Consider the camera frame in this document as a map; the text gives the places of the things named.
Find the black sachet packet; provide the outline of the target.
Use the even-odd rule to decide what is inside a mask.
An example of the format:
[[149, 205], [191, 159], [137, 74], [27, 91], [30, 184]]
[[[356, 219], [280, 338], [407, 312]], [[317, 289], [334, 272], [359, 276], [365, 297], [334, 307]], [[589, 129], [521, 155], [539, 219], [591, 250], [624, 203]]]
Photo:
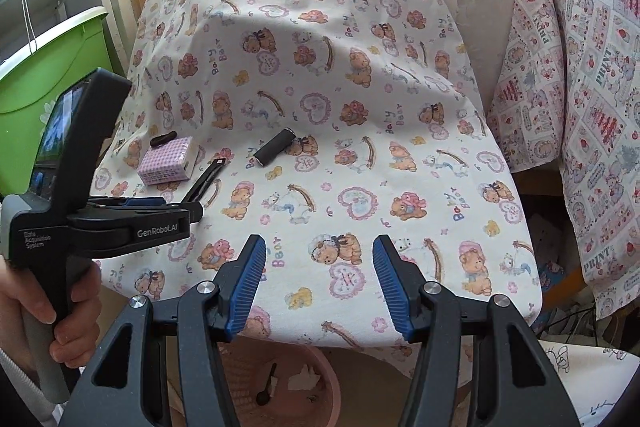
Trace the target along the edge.
[[191, 186], [190, 190], [186, 192], [182, 202], [199, 202], [225, 165], [227, 165], [226, 158], [214, 159]]

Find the pink checkered tissue pack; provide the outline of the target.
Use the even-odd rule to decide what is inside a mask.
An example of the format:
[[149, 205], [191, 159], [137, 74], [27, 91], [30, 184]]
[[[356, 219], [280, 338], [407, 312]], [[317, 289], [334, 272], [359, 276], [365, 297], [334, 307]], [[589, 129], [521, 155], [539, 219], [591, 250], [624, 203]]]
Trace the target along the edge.
[[142, 156], [137, 174], [144, 185], [189, 180], [198, 156], [198, 144], [192, 136], [173, 139], [150, 147]]

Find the black cylinder keychain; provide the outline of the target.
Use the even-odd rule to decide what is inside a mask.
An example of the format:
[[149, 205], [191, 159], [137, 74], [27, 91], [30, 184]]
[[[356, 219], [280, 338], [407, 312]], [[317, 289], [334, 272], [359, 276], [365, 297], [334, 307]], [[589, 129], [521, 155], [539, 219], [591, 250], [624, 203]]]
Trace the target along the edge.
[[262, 167], [270, 165], [278, 155], [292, 145], [295, 138], [296, 135], [291, 129], [282, 129], [271, 140], [256, 150], [254, 158], [257, 164]]

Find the black plastic spoon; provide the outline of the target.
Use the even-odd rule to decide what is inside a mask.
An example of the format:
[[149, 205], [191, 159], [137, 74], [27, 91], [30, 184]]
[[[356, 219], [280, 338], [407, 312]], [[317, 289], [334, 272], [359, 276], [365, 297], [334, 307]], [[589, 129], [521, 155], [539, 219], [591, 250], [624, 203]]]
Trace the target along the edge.
[[278, 367], [277, 363], [273, 363], [273, 365], [271, 365], [265, 386], [256, 395], [255, 401], [258, 407], [264, 407], [271, 400], [271, 389], [272, 389], [272, 384], [274, 380], [274, 375], [276, 375], [277, 367]]

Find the white tissue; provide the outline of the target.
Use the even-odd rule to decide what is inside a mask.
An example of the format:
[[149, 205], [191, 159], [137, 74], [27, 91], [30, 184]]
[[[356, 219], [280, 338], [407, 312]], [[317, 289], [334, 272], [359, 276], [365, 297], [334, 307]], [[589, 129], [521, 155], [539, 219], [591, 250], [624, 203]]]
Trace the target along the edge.
[[321, 375], [308, 364], [304, 364], [297, 374], [288, 377], [288, 391], [311, 391], [317, 387]]

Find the pink plastic trash basket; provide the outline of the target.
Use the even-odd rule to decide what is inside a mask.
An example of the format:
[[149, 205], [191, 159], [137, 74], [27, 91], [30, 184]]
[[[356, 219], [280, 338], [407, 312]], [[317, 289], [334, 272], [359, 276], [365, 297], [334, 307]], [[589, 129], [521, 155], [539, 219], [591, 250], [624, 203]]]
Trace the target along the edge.
[[[341, 412], [341, 389], [326, 356], [310, 346], [239, 337], [219, 346], [224, 376], [242, 426], [335, 426]], [[270, 367], [278, 367], [271, 400], [258, 407]], [[311, 391], [288, 391], [288, 377], [308, 364], [321, 375]]]

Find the hello kitty pyjama leg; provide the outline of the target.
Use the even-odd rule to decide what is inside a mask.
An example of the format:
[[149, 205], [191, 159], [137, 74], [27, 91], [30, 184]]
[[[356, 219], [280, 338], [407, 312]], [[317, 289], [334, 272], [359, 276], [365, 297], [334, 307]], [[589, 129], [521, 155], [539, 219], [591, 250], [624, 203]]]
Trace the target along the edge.
[[541, 340], [582, 426], [599, 426], [639, 368], [639, 358], [609, 347]]

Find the green plastic storage box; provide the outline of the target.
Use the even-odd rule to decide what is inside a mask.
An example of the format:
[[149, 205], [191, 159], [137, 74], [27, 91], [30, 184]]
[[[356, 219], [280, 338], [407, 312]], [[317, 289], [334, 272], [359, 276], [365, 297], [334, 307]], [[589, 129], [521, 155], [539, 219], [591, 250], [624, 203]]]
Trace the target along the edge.
[[1, 194], [29, 184], [43, 129], [58, 96], [102, 67], [122, 72], [107, 47], [107, 9], [90, 8], [25, 44], [1, 64]]

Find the teddy bear print cloth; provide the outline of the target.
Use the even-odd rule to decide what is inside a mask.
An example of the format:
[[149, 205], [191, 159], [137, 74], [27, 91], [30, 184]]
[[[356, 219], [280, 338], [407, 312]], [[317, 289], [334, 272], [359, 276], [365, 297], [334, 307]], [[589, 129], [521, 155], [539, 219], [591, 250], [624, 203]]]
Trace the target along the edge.
[[[102, 262], [124, 296], [176, 297], [265, 239], [250, 337], [382, 355], [406, 371], [372, 261], [390, 236], [424, 277], [474, 299], [508, 296], [527, 321], [542, 295], [516, 185], [485, 120], [442, 0], [146, 0], [130, 97], [93, 190], [182, 199], [137, 169], [157, 135], [227, 165], [186, 239]], [[268, 166], [254, 153], [282, 129]]]

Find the patchwork print cloth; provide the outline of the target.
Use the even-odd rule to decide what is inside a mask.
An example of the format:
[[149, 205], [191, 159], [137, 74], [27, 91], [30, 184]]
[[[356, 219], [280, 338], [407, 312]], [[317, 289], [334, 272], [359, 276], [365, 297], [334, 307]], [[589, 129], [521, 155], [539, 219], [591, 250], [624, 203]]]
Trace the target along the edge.
[[639, 295], [639, 0], [514, 0], [489, 127], [514, 172], [559, 167], [598, 317]]

